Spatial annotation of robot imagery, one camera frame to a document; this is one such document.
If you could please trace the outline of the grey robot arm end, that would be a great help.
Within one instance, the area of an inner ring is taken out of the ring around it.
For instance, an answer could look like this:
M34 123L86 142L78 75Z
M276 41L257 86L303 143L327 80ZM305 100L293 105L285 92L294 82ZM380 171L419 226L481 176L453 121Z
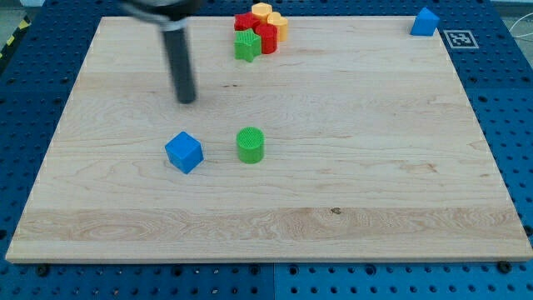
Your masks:
M200 10L203 0L118 0L122 10L163 32L183 29L187 19Z

